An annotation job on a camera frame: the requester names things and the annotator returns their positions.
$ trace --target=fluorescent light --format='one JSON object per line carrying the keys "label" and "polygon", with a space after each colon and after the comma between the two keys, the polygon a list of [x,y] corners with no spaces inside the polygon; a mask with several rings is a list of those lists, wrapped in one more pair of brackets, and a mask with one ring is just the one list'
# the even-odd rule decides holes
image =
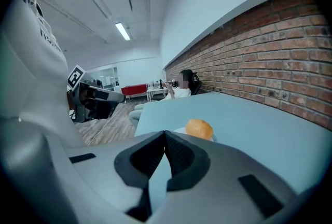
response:
{"label": "fluorescent light", "polygon": [[115,24],[118,30],[121,32],[125,40],[130,40],[128,33],[126,32],[125,28],[123,27],[122,23]]}

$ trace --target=laminate floor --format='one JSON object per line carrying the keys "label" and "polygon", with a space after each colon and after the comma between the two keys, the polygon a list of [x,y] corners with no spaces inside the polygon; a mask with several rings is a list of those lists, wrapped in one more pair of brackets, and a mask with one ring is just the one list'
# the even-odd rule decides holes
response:
{"label": "laminate floor", "polygon": [[113,115],[108,119],[92,120],[75,123],[78,132],[87,145],[99,145],[133,137],[135,128],[128,118],[128,114],[138,104],[146,103],[146,97],[132,98],[127,103],[119,103]]}

